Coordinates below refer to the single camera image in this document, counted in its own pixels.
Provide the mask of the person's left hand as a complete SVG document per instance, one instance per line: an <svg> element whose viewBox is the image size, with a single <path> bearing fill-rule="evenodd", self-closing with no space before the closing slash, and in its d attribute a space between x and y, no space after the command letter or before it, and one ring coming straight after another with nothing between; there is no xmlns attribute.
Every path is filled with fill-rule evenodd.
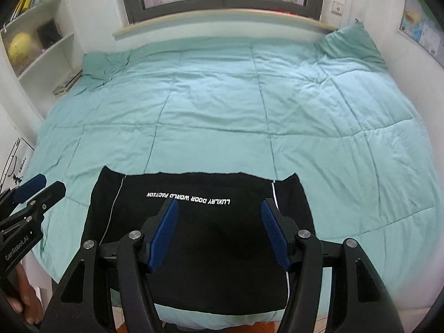
<svg viewBox="0 0 444 333"><path fill-rule="evenodd" d="M15 267L15 275L20 299L8 297L7 301L16 314L22 314L28 324L38 324L44 318L42 304L36 296L34 288L29 283L25 269L21 263Z"/></svg>

